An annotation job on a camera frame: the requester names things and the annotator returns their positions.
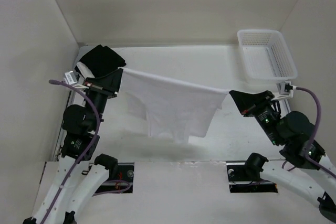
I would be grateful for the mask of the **white tank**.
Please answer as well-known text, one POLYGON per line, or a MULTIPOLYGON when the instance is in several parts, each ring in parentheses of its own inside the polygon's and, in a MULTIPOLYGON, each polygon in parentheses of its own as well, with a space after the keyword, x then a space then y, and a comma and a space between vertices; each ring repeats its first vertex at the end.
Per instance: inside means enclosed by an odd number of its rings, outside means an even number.
POLYGON ((126 93, 128 112, 144 119, 148 136, 171 136, 188 143, 190 136, 205 137, 217 110, 229 94, 218 89, 123 68, 120 90, 126 93))
POLYGON ((86 78, 94 78, 95 76, 91 72, 91 70, 81 61, 78 61, 76 64, 76 67, 79 69, 79 72, 81 75, 86 79, 86 78))

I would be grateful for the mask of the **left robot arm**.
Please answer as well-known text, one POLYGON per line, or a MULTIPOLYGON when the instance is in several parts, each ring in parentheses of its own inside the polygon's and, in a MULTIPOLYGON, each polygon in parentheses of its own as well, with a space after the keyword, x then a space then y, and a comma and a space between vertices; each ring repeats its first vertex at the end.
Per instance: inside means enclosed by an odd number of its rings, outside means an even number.
POLYGON ((96 150, 107 100, 117 96, 122 74, 122 68, 118 68, 103 77, 85 78, 83 84, 71 83, 70 73, 64 81, 49 81, 78 93, 85 104, 65 109, 62 128, 66 137, 55 178, 39 209, 24 223, 76 223, 103 182, 116 179, 118 160, 107 154, 96 157, 87 175, 82 172, 96 150))

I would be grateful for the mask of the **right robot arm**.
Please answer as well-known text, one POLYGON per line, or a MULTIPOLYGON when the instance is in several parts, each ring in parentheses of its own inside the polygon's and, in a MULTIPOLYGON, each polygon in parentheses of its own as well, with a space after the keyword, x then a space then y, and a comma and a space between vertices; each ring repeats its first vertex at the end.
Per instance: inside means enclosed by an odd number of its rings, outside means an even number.
POLYGON ((240 114, 256 119, 275 146, 281 146, 285 161, 313 179, 306 182, 283 168, 276 168, 261 154, 251 153, 244 163, 244 175, 252 182, 266 180, 311 203, 330 222, 335 222, 335 167, 324 148, 315 140, 317 124, 301 112, 281 116, 279 98, 270 91, 230 91, 240 114))

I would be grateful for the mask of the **folded black tank top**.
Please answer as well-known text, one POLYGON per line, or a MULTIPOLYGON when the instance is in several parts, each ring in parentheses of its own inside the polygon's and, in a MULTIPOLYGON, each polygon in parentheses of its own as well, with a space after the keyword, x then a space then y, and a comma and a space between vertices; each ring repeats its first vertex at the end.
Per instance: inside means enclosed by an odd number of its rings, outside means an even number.
POLYGON ((97 45, 94 48, 84 47, 80 50, 79 58, 76 60, 84 63, 93 73, 95 78, 100 78, 125 67, 126 61, 108 46, 97 45))

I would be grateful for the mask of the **folded white tank top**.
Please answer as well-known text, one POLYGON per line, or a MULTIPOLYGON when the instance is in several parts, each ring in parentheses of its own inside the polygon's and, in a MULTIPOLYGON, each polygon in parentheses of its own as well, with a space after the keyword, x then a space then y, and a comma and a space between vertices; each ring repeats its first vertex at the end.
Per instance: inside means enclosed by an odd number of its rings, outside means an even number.
POLYGON ((81 61, 78 61, 76 64, 76 67, 79 69, 79 72, 81 75, 86 79, 86 78, 94 78, 95 76, 91 72, 91 70, 81 61))

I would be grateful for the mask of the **white plastic basket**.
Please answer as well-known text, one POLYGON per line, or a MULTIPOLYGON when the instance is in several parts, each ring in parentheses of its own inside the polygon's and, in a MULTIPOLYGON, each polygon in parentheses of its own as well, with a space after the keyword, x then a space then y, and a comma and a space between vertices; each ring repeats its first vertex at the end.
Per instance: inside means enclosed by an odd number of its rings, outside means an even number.
POLYGON ((242 29, 237 32, 237 39, 248 83, 278 84, 298 77, 297 67, 281 32, 242 29))

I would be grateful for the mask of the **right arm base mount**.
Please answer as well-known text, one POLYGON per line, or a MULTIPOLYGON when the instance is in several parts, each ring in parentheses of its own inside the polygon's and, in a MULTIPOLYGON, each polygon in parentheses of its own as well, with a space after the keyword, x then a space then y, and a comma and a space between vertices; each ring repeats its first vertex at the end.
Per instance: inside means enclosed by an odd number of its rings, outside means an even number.
POLYGON ((278 193, 277 185, 262 179, 263 165, 268 159, 252 153, 246 161, 226 163, 229 191, 231 193, 278 193))

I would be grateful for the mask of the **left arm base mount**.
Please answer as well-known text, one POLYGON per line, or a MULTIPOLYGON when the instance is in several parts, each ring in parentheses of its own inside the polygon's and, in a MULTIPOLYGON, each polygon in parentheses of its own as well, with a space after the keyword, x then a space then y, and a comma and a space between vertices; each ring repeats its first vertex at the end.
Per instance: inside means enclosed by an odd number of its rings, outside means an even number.
POLYGON ((98 187, 95 194, 133 193, 135 163, 119 163, 114 176, 111 176, 98 187))

